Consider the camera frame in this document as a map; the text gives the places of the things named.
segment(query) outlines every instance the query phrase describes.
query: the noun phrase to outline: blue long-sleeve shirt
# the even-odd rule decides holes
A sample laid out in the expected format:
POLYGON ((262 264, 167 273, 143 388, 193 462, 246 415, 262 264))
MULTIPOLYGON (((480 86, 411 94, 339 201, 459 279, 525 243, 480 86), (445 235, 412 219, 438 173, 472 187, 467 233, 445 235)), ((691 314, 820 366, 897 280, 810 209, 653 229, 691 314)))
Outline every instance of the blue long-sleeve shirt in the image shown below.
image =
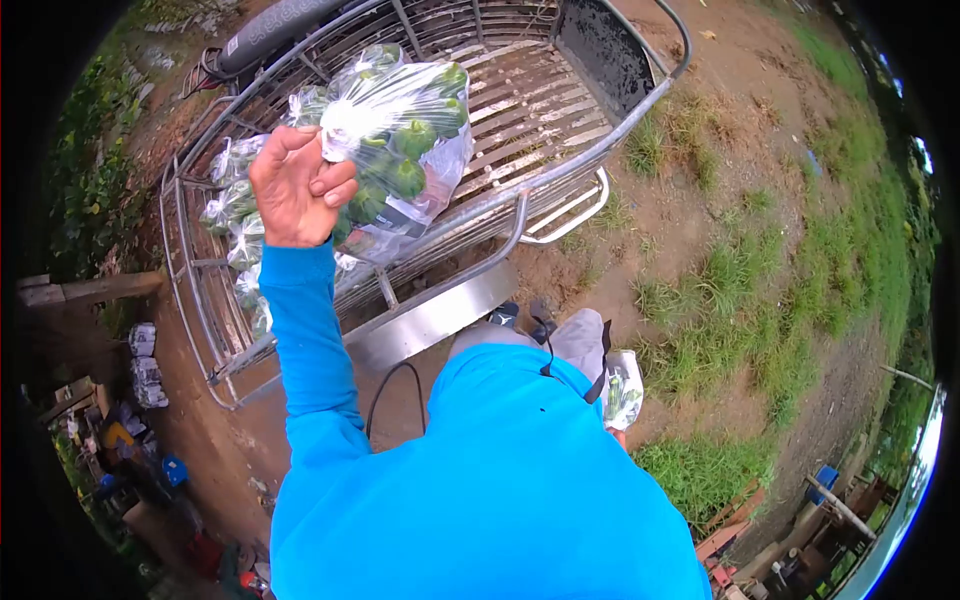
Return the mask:
POLYGON ((433 386, 426 435, 372 454, 330 243, 266 247, 290 472, 272 587, 300 598, 709 598, 686 523, 538 349, 484 344, 433 386))

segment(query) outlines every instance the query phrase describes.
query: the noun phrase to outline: red object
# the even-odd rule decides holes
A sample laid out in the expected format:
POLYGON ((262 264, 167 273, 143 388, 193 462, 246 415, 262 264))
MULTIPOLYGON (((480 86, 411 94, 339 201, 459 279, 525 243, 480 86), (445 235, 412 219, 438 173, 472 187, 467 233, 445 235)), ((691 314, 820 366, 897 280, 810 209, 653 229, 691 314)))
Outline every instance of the red object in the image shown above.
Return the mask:
POLYGON ((263 597, 263 594, 260 593, 260 590, 257 588, 257 583, 259 578, 256 576, 256 573, 253 571, 247 571, 246 573, 240 573, 240 585, 246 589, 252 590, 259 597, 263 597))
POLYGON ((208 536, 206 531, 194 534, 192 541, 186 545, 190 564, 197 573, 210 581, 217 581, 220 570, 220 558, 224 555, 224 546, 208 536))

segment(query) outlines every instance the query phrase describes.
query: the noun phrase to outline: blue container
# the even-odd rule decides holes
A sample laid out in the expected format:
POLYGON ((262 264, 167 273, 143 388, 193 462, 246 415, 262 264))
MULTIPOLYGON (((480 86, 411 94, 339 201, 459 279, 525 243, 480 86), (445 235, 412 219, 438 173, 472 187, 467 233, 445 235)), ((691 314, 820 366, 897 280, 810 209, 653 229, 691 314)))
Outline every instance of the blue container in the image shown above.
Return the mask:
MULTIPOLYGON (((820 482, 820 485, 827 488, 830 491, 833 491, 833 484, 837 482, 837 477, 840 476, 840 473, 837 472, 837 469, 831 467, 830 465, 823 465, 820 467, 820 470, 817 471, 816 480, 820 482)), ((813 486, 806 487, 806 499, 810 502, 813 502, 817 506, 820 506, 824 503, 824 495, 817 492, 817 489, 813 486)))
POLYGON ((173 487, 186 481, 186 465, 173 454, 167 454, 163 457, 163 473, 173 487))

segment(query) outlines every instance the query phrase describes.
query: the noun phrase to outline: black strap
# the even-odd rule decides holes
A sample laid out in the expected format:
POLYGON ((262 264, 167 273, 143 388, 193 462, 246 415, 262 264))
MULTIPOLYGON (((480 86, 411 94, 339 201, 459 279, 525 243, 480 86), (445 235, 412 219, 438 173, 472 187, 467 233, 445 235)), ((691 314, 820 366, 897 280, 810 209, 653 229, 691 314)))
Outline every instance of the black strap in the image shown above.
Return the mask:
MULTIPOLYGON (((540 368, 540 374, 543 375, 544 377, 553 377, 554 379, 557 379, 557 377, 554 377, 553 373, 550 372, 550 366, 553 364, 553 344, 550 343, 550 329, 549 327, 546 326, 546 323, 544 323, 543 319, 541 319, 540 317, 534 317, 534 321, 540 324, 540 326, 543 327, 543 331, 546 332, 546 346, 547 346, 547 349, 550 350, 550 362, 548 362, 547 364, 543 365, 540 368)), ((601 343, 603 344, 602 368, 600 369, 600 375, 596 378, 596 380, 593 382, 593 385, 590 386, 590 389, 587 390, 587 393, 584 395, 584 400, 587 401, 587 404, 592 404, 593 402, 595 402, 596 399, 600 397, 600 392, 603 391, 603 384, 604 384, 604 381, 606 381, 606 375, 607 375, 607 353, 610 352, 610 347, 611 347, 611 343, 610 343, 611 324, 612 324, 612 320, 607 320, 605 323, 603 323, 603 334, 601 337, 601 343)))
POLYGON ((540 367, 540 374, 544 377, 553 377, 553 375, 550 374, 550 365, 553 364, 553 344, 550 344, 550 327, 546 326, 546 323, 544 323, 540 317, 534 317, 534 321, 543 327, 543 332, 546 335, 546 346, 550 349, 550 362, 540 367))
POLYGON ((592 404, 598 397, 600 397, 600 392, 603 391, 603 384, 607 378, 607 352, 610 351, 610 325, 612 320, 607 320, 603 323, 603 368, 600 369, 600 375, 593 382, 593 385, 590 386, 590 389, 587 390, 587 394, 584 396, 584 400, 587 401, 587 404, 592 404))

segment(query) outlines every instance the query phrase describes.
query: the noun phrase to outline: grey pants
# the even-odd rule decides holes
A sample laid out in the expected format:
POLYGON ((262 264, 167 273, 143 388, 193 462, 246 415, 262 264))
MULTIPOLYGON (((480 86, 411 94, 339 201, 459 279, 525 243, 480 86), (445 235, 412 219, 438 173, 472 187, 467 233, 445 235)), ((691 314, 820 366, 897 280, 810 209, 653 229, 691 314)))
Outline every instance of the grey pants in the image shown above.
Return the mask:
MULTIPOLYGON (((532 337, 509 327, 478 321, 457 334, 449 358, 478 344, 516 344, 549 352, 532 337)), ((550 334, 553 354, 579 369, 591 382, 603 372, 603 319, 600 313, 583 308, 550 334)))

